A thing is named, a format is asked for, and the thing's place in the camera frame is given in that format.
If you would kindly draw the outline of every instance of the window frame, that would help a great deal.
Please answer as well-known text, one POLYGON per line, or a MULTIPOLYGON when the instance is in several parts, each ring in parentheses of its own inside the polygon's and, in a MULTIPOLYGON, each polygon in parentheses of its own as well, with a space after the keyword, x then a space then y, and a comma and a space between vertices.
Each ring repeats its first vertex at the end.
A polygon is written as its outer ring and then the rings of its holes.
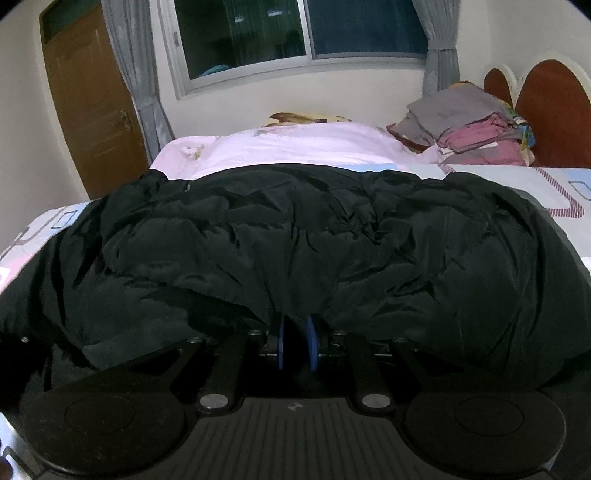
POLYGON ((224 86, 236 85, 252 76, 262 78, 277 77, 293 73, 322 72, 343 69, 384 69, 384 68, 423 68, 425 54, 396 52, 367 52, 315 55, 314 41, 308 15, 307 0, 297 0, 304 37, 306 55, 287 59, 268 60, 242 67, 235 67, 223 72, 212 73, 205 77, 191 79, 184 53, 183 40, 178 27, 177 11, 174 0, 158 0, 158 13, 162 24, 164 45, 168 65, 173 77, 177 98, 192 93, 224 86))

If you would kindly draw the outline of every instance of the ribbed black surface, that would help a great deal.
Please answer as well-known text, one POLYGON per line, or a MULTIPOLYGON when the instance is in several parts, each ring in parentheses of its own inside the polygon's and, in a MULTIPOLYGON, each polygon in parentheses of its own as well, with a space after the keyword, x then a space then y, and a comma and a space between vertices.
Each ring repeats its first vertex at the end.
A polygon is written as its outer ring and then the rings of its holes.
POLYGON ((457 480, 416 457, 389 420, 357 414, 342 398, 248 398, 231 415, 201 420, 168 459, 127 478, 457 480))

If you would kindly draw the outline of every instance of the wooden headboard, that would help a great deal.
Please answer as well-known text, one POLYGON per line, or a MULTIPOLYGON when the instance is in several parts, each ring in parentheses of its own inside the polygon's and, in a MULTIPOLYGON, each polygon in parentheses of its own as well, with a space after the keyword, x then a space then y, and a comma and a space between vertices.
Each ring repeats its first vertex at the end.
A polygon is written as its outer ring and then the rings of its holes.
POLYGON ((536 138, 533 166, 591 168, 591 80, 567 63, 570 67, 564 60, 543 60, 520 86, 506 78, 506 66, 491 68, 484 81, 487 92, 514 105, 530 123, 536 138), (579 79, 588 83, 587 90, 579 79))

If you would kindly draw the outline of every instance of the door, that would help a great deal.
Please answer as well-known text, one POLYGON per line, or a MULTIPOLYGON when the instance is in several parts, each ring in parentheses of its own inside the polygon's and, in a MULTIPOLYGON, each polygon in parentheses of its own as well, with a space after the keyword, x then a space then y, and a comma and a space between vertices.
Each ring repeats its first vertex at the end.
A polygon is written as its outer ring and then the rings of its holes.
POLYGON ((52 36, 43 53, 61 128, 89 197, 137 179, 148 169, 144 141, 100 3, 52 36))

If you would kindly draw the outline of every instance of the round black pad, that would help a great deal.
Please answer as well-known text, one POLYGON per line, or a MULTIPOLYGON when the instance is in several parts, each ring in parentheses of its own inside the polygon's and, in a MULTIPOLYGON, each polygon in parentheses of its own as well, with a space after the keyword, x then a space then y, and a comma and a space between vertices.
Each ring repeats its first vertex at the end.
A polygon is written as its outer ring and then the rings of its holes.
POLYGON ((183 408, 171 393, 49 392, 24 421, 43 463, 75 476, 140 471, 169 452, 183 429, 183 408))
POLYGON ((560 451, 560 409, 533 393, 421 393, 405 427, 419 452, 465 476, 527 476, 560 451))

